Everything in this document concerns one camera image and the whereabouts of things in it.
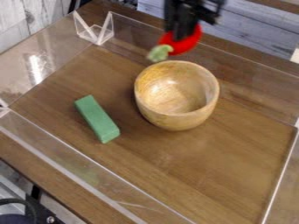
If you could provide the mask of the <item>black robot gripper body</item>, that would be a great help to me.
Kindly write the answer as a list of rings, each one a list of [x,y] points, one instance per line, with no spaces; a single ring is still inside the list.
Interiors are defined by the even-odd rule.
[[[215,25],[219,22],[226,2],[227,0],[165,0],[163,9],[166,5],[171,5],[174,7],[174,24],[178,7],[181,4],[189,4],[194,8],[197,23],[203,21],[210,25]]]

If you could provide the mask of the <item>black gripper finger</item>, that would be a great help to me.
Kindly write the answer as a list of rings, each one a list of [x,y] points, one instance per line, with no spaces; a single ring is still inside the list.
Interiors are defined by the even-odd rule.
[[[197,25],[197,16],[194,14],[194,8],[182,3],[175,12],[174,21],[174,40],[181,41],[193,35],[194,26]]]
[[[174,28],[174,7],[171,5],[165,6],[165,30],[169,32]]]

